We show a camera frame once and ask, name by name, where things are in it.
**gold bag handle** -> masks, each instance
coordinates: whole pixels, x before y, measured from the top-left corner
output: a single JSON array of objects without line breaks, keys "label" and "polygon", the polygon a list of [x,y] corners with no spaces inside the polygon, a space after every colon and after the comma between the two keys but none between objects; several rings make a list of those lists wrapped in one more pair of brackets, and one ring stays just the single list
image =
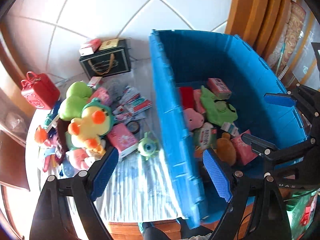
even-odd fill
[{"label": "gold bag handle", "polygon": [[93,67],[90,59],[88,60],[88,63],[89,63],[89,65],[90,65],[91,69],[92,69],[96,74],[102,76],[102,75],[108,73],[108,72],[111,70],[114,59],[115,59],[115,54],[111,53],[111,55],[110,55],[110,60],[109,60],[109,67],[108,67],[108,69],[107,69],[105,72],[103,72],[103,73],[102,73],[102,72],[99,72],[99,71],[96,71],[96,70],[94,69],[94,67]]}]

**yellow duck plush toy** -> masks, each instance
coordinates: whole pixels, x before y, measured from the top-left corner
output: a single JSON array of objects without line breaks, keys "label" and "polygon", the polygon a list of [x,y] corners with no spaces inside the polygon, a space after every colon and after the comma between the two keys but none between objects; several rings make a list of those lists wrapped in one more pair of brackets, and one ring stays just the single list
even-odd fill
[{"label": "yellow duck plush toy", "polygon": [[106,135],[113,124],[114,118],[110,107],[102,105],[98,98],[94,98],[82,109],[81,118],[71,120],[68,132],[75,147],[104,154],[100,137]]}]

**blue gripper pad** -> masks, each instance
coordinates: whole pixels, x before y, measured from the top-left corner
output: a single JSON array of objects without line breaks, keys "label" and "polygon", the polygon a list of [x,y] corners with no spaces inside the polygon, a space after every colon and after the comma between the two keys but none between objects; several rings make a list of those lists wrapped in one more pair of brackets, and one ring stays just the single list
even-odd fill
[{"label": "blue gripper pad", "polygon": [[203,153],[203,163],[219,196],[229,203],[232,198],[229,180],[208,150]]},{"label": "blue gripper pad", "polygon": [[118,164],[118,160],[119,153],[118,150],[114,148],[92,181],[91,201],[95,201],[98,197],[102,196],[102,193]]}]

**person's leg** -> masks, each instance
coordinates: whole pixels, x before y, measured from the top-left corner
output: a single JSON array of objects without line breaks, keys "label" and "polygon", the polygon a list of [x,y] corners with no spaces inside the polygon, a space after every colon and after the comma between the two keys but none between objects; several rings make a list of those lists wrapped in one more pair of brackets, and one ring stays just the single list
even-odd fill
[{"label": "person's leg", "polygon": [[189,239],[193,236],[206,236],[207,234],[212,233],[213,231],[204,226],[199,226],[197,228],[189,229],[186,221],[182,218],[178,218],[178,221],[181,225],[181,239]]},{"label": "person's leg", "polygon": [[170,238],[160,229],[153,227],[149,222],[142,223],[143,240],[170,240]]}]

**blue plastic storage bin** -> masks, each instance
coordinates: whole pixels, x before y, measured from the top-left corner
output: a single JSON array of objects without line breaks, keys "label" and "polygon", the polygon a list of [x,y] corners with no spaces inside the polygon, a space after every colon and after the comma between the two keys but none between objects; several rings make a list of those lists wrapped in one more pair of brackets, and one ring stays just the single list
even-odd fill
[{"label": "blue plastic storage bin", "polygon": [[[265,93],[286,93],[266,62],[239,36],[220,33],[153,31],[150,38],[156,105],[168,170],[180,208],[191,228],[200,220],[220,219],[227,205],[214,187],[204,187],[194,159],[194,145],[180,106],[177,87],[200,88],[208,78],[221,78],[232,91],[236,125],[285,148],[306,139],[296,108],[267,104]],[[263,178],[258,156],[242,171]]]}]

